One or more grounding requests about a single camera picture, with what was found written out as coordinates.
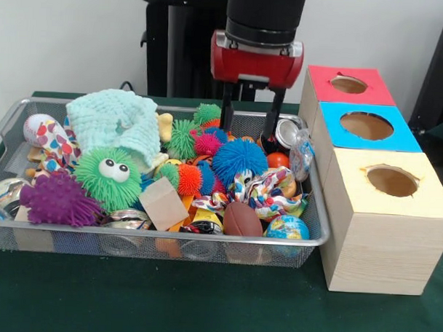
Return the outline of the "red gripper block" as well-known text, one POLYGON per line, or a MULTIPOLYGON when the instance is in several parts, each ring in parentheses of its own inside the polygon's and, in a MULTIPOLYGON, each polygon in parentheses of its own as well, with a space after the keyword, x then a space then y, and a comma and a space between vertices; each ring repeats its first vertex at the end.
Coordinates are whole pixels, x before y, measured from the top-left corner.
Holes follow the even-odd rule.
POLYGON ((290 47, 289 55, 263 54, 235 50, 211 43, 211 72, 214 79, 226 82, 223 85, 223 101, 219 128, 231 129, 234 108, 232 106, 234 84, 248 80, 267 84, 274 92, 270 110, 266 113, 262 137, 268 140, 275 132, 284 103, 286 89, 293 86, 299 77, 304 59, 302 44, 290 47))

